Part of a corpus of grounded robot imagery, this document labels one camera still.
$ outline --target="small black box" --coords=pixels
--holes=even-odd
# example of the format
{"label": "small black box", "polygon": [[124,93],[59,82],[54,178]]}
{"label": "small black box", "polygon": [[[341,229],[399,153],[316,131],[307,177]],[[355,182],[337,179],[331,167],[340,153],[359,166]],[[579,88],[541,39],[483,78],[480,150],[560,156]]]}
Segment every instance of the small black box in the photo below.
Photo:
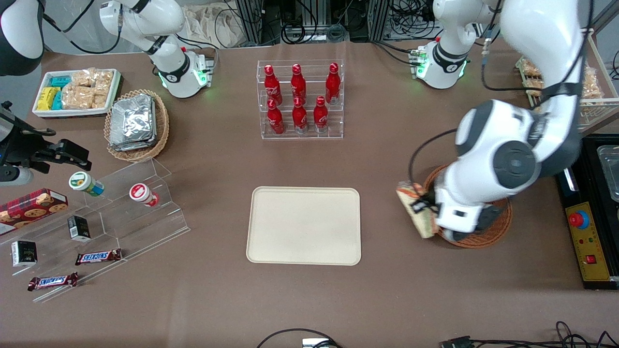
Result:
{"label": "small black box", "polygon": [[13,267],[37,264],[37,245],[33,241],[16,240],[11,243]]}
{"label": "small black box", "polygon": [[88,230],[88,221],[85,218],[73,215],[67,220],[69,224],[69,232],[71,239],[87,242],[90,240],[90,231]]}

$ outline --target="red coca-cola bottle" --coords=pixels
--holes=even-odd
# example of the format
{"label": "red coca-cola bottle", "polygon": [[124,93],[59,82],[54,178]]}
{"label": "red coca-cola bottle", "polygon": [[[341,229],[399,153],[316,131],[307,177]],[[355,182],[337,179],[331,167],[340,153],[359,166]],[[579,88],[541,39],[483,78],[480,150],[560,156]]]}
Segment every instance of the red coca-cola bottle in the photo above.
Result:
{"label": "red coca-cola bottle", "polygon": [[316,132],[326,133],[329,130],[329,125],[327,124],[328,114],[329,110],[324,106],[324,97],[321,95],[316,98],[316,107],[314,108],[314,127],[316,127]]}
{"label": "red coca-cola bottle", "polygon": [[329,76],[327,76],[327,94],[326,100],[327,103],[333,105],[338,104],[340,102],[340,84],[342,80],[340,79],[340,74],[338,73],[339,67],[337,63],[331,63],[329,66]]}
{"label": "red coca-cola bottle", "polygon": [[275,103],[279,106],[282,104],[282,90],[279,87],[279,80],[277,80],[273,72],[273,67],[265,65],[264,73],[266,75],[264,78],[264,88],[267,90],[267,95],[269,99],[275,100]]}
{"label": "red coca-cola bottle", "polygon": [[284,120],[282,119],[282,112],[277,108],[275,100],[269,99],[267,102],[269,111],[267,111],[267,117],[269,119],[269,125],[275,134],[282,134],[286,131],[284,126]]}
{"label": "red coca-cola bottle", "polygon": [[301,74],[301,66],[299,64],[292,66],[290,86],[292,87],[292,97],[300,98],[301,104],[305,105],[305,93],[307,92],[307,88],[305,87],[305,78]]}
{"label": "red coca-cola bottle", "polygon": [[301,98],[295,97],[293,99],[295,107],[292,109],[292,121],[295,123],[295,132],[303,134],[308,131],[307,111],[303,107]]}

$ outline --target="red button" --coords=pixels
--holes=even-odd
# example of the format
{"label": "red button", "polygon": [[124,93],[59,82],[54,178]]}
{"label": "red button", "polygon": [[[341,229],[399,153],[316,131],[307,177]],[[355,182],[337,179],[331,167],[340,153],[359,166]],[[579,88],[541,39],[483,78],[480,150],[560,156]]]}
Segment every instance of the red button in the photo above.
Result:
{"label": "red button", "polygon": [[577,212],[570,214],[568,217],[568,221],[569,224],[574,227],[580,227],[584,224],[584,218],[581,214],[578,214]]}

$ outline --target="yellow control panel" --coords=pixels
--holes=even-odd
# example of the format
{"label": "yellow control panel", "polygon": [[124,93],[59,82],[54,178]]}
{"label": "yellow control panel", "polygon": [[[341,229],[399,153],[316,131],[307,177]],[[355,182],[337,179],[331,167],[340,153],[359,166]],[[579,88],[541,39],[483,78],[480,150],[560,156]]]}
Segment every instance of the yellow control panel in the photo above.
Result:
{"label": "yellow control panel", "polygon": [[569,231],[584,281],[609,281],[606,259],[597,236],[589,202],[565,209]]}

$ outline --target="yellow snack package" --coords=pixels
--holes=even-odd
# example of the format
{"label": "yellow snack package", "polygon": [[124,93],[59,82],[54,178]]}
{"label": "yellow snack package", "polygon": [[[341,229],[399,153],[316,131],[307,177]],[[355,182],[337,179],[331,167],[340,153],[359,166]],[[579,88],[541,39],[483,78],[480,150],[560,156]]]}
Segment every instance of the yellow snack package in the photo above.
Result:
{"label": "yellow snack package", "polygon": [[45,87],[41,91],[41,97],[37,101],[37,110],[51,110],[56,93],[60,92],[60,87]]}

